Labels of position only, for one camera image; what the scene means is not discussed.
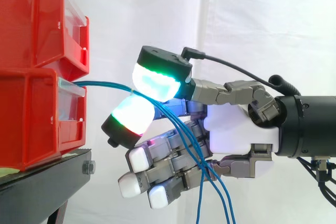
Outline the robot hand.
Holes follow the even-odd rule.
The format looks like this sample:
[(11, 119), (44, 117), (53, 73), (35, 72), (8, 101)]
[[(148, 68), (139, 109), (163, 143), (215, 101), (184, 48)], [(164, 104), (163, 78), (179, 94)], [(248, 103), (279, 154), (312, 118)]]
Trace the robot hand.
[(216, 84), (192, 78), (191, 59), (143, 46), (133, 71), (136, 90), (102, 124), (108, 143), (127, 149), (129, 171), (119, 180), (124, 198), (147, 193), (160, 209), (181, 193), (221, 176), (255, 178), (279, 150), (276, 99), (255, 77)]

